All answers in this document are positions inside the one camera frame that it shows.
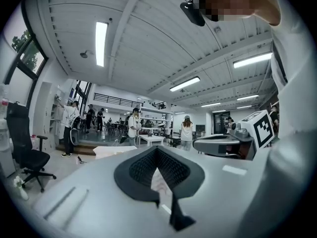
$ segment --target railing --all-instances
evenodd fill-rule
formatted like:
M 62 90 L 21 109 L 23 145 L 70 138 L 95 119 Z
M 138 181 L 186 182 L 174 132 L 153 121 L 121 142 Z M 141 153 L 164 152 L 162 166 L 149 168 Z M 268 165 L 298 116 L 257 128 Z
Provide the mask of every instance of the railing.
M 160 102 L 160 103 L 154 104 L 153 106 L 156 107 L 157 109 L 166 109 L 166 102 Z
M 102 102 L 107 102 L 111 104 L 117 104 L 117 105 L 122 105 L 122 106 L 127 106 L 127 107 L 139 107 L 140 104 L 143 106 L 143 103 L 136 102 L 136 101 L 129 101 L 109 95 L 104 95 L 100 93 L 95 93 L 94 94 L 94 101 L 102 101 Z

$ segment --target ceiling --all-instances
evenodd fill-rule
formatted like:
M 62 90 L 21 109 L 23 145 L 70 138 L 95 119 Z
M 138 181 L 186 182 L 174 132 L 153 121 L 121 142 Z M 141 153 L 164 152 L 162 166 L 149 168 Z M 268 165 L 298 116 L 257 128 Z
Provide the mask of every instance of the ceiling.
M 179 7 L 186 0 L 42 1 L 55 54 L 70 77 L 181 107 L 222 103 L 213 110 L 234 109 L 242 104 L 236 98 L 257 93 L 247 103 L 258 106 L 276 89 L 269 61 L 233 68 L 234 61 L 271 51 L 269 25 L 253 16 L 199 27 Z M 109 23 L 105 67 L 96 66 L 96 21 Z M 86 50 L 83 59 L 79 54 Z M 201 81 L 170 92 L 194 76 Z

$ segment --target bottle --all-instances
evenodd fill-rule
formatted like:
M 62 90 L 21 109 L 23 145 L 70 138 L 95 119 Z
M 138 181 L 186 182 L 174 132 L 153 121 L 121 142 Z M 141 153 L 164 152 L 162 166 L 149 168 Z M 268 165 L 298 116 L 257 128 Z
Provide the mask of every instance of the bottle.
M 8 96 L 9 85 L 0 84 L 0 119 L 6 118 L 9 100 Z

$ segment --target glass door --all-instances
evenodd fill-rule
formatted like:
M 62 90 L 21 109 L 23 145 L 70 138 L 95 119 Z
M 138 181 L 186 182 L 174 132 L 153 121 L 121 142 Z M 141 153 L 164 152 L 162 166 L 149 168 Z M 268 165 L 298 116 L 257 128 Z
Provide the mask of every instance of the glass door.
M 213 127 L 214 134 L 224 134 L 227 132 L 225 126 L 228 125 L 228 117 L 230 112 L 214 113 L 213 114 Z

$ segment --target fluorescent light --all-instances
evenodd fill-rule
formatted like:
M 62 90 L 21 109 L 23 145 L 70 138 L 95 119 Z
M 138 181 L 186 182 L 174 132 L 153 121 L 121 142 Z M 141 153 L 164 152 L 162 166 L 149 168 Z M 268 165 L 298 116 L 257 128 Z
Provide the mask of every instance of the fluorescent light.
M 233 67 L 236 69 L 236 68 L 239 68 L 239 67 L 242 67 L 242 66 L 246 66 L 246 65 L 249 65 L 249 64 L 252 64 L 252 63 L 265 61 L 265 60 L 270 60 L 271 57 L 272 57 L 272 52 L 266 53 L 266 54 L 262 54 L 262 55 L 259 55 L 259 56 L 256 56 L 256 57 L 244 59 L 244 60 L 241 60 L 241 61 L 235 61 L 233 63 Z
M 250 107 L 252 107 L 252 105 L 244 106 L 244 107 L 237 107 L 237 109 L 246 109 L 246 108 L 250 108 Z
M 259 96 L 259 95 L 256 94 L 256 95 L 251 95 L 251 96 L 247 96 L 247 97 L 242 97 L 242 98 L 238 98 L 237 101 L 241 101 L 241 100 L 245 100 L 245 99 L 250 99 L 250 98 L 256 98 L 257 96 Z
M 96 63 L 99 66 L 104 66 L 105 61 L 105 42 L 108 24 L 96 23 Z
M 202 105 L 202 108 L 203 107 L 209 107 L 209 106 L 215 106 L 215 105 L 220 105 L 221 103 L 218 102 L 218 103 L 212 103 L 212 104 L 208 104 L 208 105 Z
M 176 86 L 174 86 L 174 87 L 172 87 L 172 88 L 170 88 L 170 91 L 171 92 L 175 92 L 175 91 L 177 91 L 177 90 L 179 90 L 179 89 L 182 89 L 182 88 L 184 88 L 184 87 L 186 87 L 186 86 L 189 86 L 189 85 L 191 85 L 191 84 L 194 84 L 194 83 L 197 83 L 197 82 L 199 82 L 200 81 L 200 78 L 199 77 L 193 77 L 193 78 L 191 78 L 191 79 L 189 79 L 189 80 L 187 80 L 187 81 L 185 81 L 185 82 L 183 82 L 183 83 L 181 83 L 181 84 L 178 84 L 178 85 L 176 85 Z
M 220 112 L 225 112 L 225 110 L 213 111 L 213 113 L 220 113 Z

